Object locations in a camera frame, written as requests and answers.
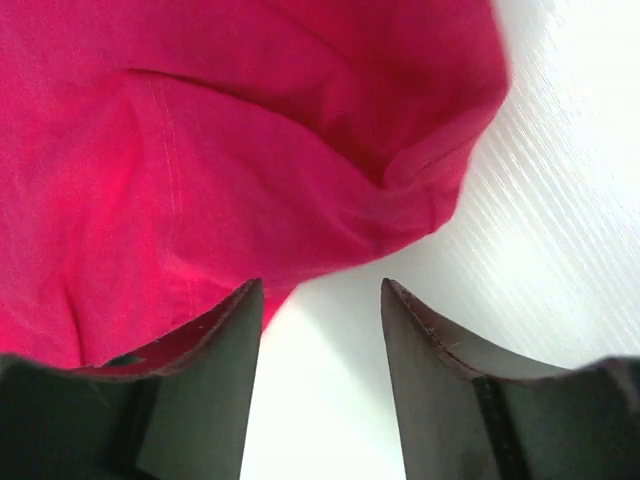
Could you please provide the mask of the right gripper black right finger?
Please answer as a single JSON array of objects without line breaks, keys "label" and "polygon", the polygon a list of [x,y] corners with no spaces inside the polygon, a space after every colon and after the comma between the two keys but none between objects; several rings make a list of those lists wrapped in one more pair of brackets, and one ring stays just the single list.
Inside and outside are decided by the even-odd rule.
[{"label": "right gripper black right finger", "polygon": [[410,479],[635,479],[639,361],[563,369],[519,355],[381,285]]}]

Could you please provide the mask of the red t shirt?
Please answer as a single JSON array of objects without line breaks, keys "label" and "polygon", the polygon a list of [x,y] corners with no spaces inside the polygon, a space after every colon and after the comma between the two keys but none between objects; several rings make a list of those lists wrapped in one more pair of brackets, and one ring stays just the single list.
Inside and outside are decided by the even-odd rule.
[{"label": "red t shirt", "polygon": [[2,352],[101,365],[437,231],[508,87],[489,1],[3,2]]}]

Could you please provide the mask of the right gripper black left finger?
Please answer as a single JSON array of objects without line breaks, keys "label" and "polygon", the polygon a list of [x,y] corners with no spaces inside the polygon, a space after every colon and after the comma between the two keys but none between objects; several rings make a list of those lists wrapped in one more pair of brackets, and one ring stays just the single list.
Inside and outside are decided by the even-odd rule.
[{"label": "right gripper black left finger", "polygon": [[263,319],[251,280],[110,363],[1,359],[5,479],[236,479]]}]

